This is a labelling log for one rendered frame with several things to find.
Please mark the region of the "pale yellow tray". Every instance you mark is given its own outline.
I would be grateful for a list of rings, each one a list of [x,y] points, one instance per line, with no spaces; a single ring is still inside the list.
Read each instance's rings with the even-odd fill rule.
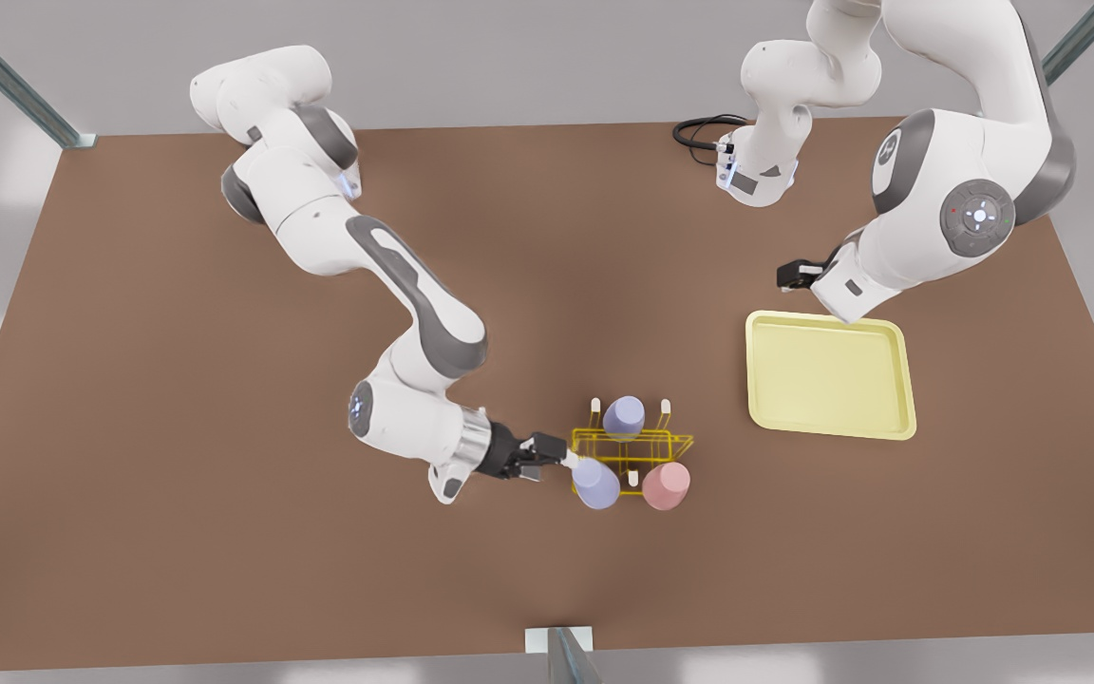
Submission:
[[[891,321],[757,311],[745,321],[747,408],[761,428],[906,441],[917,428],[906,338]]]

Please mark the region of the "periwinkle blue cup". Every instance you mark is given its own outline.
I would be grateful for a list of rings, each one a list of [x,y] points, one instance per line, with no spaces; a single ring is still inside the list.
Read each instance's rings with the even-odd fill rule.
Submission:
[[[619,476],[598,460],[591,457],[578,460],[577,467],[572,471],[572,478],[577,497],[590,509],[608,509],[619,498]]]

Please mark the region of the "silver frame post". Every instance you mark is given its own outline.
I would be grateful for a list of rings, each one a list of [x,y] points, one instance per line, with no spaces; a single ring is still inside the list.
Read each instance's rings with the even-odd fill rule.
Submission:
[[[1063,38],[1056,43],[1051,51],[1041,58],[1041,70],[1047,85],[1052,86],[1093,44],[1094,3],[1082,18],[1078,19],[1075,25],[1066,32]]]
[[[78,131],[1,56],[0,94],[65,150],[88,150],[96,144],[97,135]]]
[[[594,628],[591,626],[539,627],[524,631],[526,654],[546,654],[548,683],[603,684],[591,659]]]

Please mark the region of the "pink cup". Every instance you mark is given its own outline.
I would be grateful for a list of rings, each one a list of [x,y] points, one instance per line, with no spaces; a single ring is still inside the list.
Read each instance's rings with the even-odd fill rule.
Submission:
[[[660,511],[676,509],[690,487],[690,473],[678,462],[657,465],[644,476],[641,490],[644,502]]]

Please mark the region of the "lavender cup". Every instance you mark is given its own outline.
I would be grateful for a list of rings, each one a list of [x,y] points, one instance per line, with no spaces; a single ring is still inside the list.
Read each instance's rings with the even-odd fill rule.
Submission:
[[[626,443],[641,434],[644,421],[642,399],[638,399],[635,395],[624,395],[619,399],[613,399],[612,405],[604,411],[602,427],[614,441]]]

